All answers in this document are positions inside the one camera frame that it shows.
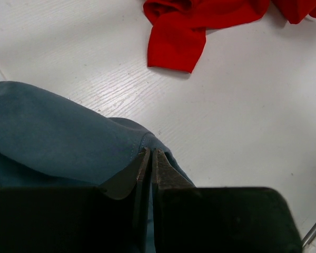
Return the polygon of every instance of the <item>blue cloth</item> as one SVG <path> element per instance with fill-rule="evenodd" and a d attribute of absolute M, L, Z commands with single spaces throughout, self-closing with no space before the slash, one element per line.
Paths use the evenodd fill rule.
<path fill-rule="evenodd" d="M 128 119 L 106 118 L 54 93 L 0 82 L 0 187 L 99 185 L 125 168 L 143 147 L 170 150 Z M 153 246 L 152 205 L 147 252 Z"/>

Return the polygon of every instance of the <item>red garment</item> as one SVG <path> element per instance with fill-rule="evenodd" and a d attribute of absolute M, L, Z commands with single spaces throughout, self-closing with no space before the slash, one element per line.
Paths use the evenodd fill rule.
<path fill-rule="evenodd" d="M 290 23 L 316 17 L 316 0 L 273 0 Z M 147 65 L 192 72 L 206 43 L 206 28 L 219 29 L 260 19 L 270 0 L 146 0 L 153 24 Z"/>

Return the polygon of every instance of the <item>white table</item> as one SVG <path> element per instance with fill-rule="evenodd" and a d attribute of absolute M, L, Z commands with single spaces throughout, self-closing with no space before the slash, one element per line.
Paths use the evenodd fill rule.
<path fill-rule="evenodd" d="M 171 148 L 197 186 L 268 186 L 316 222 L 316 20 L 209 31 L 194 72 L 146 67 L 141 0 L 0 1 L 0 70 Z"/>

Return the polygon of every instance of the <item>red fabric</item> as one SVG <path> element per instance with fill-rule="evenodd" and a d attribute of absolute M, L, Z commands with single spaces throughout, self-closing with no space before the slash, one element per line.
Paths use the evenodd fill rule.
<path fill-rule="evenodd" d="M 310 14 L 316 0 L 273 0 L 292 24 Z M 226 28 L 260 19 L 270 0 L 146 0 L 153 24 L 147 65 L 192 72 L 206 43 L 206 29 Z"/>

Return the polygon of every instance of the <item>blue fabric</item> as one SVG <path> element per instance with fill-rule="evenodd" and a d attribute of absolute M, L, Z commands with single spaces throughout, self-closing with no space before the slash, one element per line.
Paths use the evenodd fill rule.
<path fill-rule="evenodd" d="M 103 117 L 32 85 L 0 82 L 0 187 L 99 185 L 143 147 L 164 150 L 188 179 L 170 150 L 136 122 Z M 155 252 L 152 205 L 147 252 Z"/>

